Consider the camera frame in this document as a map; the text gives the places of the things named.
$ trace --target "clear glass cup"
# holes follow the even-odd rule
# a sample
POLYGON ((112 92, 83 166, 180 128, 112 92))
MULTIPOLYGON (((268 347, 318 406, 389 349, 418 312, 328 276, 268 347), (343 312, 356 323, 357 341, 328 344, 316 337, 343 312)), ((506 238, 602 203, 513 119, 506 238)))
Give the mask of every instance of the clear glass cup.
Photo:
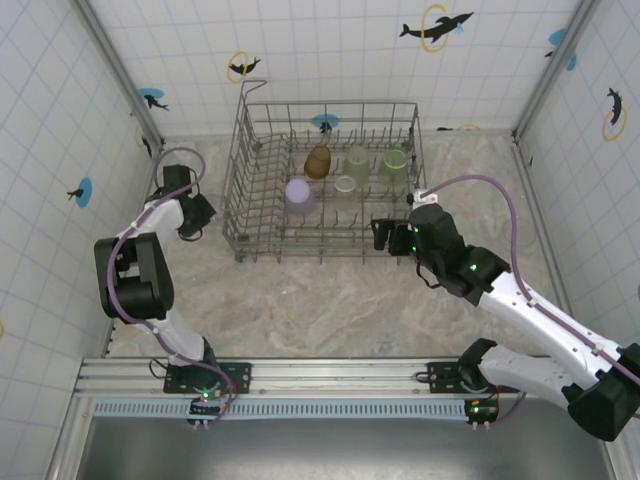
POLYGON ((387 150, 378 168, 380 181, 392 189, 404 187, 407 183, 407 164, 409 156, 404 150, 391 148, 387 150))
POLYGON ((357 188, 364 188, 369 183, 371 166, 369 165, 369 152, 360 145, 354 145, 347 151, 342 168, 344 175, 353 177, 357 188))
POLYGON ((318 145, 304 162, 304 173, 311 180, 322 180, 331 170, 331 151, 324 145, 318 145))
POLYGON ((338 199, 347 199, 353 195, 356 190, 356 181, 350 175, 341 175, 336 178, 336 197, 338 199))

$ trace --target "plastic cup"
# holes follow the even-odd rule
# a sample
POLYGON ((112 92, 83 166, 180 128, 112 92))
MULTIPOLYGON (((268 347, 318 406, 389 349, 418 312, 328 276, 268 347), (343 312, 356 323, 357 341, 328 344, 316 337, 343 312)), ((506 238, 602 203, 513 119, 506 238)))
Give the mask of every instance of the plastic cup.
POLYGON ((331 169, 331 151, 323 145, 318 145, 304 162, 304 173, 311 180, 322 180, 329 175, 331 169))
POLYGON ((404 150, 387 150, 378 168, 378 178, 390 188, 403 187, 407 183, 409 157, 404 150))
POLYGON ((347 151, 342 173, 353 177, 356 181, 356 187, 366 187, 369 183, 369 174, 371 173, 369 152, 360 145, 351 147, 347 151))
POLYGON ((294 178, 287 183, 284 196, 287 211, 290 213, 311 213, 316 206, 316 196, 309 184, 301 178, 294 178))
POLYGON ((350 197, 356 189, 356 181, 349 175, 342 175, 336 178, 335 187, 338 198, 350 197))

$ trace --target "purple cup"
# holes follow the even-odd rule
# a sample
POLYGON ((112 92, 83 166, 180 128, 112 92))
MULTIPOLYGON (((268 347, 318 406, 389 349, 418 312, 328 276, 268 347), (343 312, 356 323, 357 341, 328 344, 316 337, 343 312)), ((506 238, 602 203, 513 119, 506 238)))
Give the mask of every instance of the purple cup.
POLYGON ((287 183, 285 204, 290 213, 311 213, 316 206, 316 196, 307 182, 301 178, 294 178, 287 183))

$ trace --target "green cup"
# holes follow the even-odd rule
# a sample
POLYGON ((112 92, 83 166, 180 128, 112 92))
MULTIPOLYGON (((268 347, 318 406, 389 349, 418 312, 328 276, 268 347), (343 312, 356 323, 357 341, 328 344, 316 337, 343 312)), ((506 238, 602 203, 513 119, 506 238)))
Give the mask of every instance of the green cup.
POLYGON ((387 150, 378 168, 378 178, 392 189, 404 187, 407 184, 408 163, 409 157, 404 150, 399 148, 387 150))
POLYGON ((347 151, 342 174, 352 177, 357 188, 364 188, 369 183, 370 173, 369 152, 360 145, 354 145, 347 151))

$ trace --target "wire basket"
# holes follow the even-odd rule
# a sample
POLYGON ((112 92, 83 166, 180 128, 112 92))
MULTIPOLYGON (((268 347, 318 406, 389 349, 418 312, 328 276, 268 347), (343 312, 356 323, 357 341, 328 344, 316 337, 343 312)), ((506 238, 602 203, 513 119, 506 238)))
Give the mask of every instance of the wire basket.
POLYGON ((236 260, 271 255, 278 262, 286 256, 317 257, 320 262, 324 257, 362 257, 364 262, 367 257, 388 256, 374 249, 372 219, 408 218, 407 195, 426 185, 417 104, 249 102, 249 93, 266 83, 247 80, 242 85, 225 176, 222 231, 236 260), (327 122, 312 131, 314 116, 327 122), (303 166, 317 145, 331 151, 331 170, 324 180, 312 181, 305 178, 303 166), (335 182, 345 153, 354 145, 369 152, 369 183, 342 196, 335 182), (406 182, 389 187, 377 172, 391 147, 407 152, 410 160, 406 182), (287 211, 285 187, 294 178, 307 180, 316 195, 310 214, 287 211))

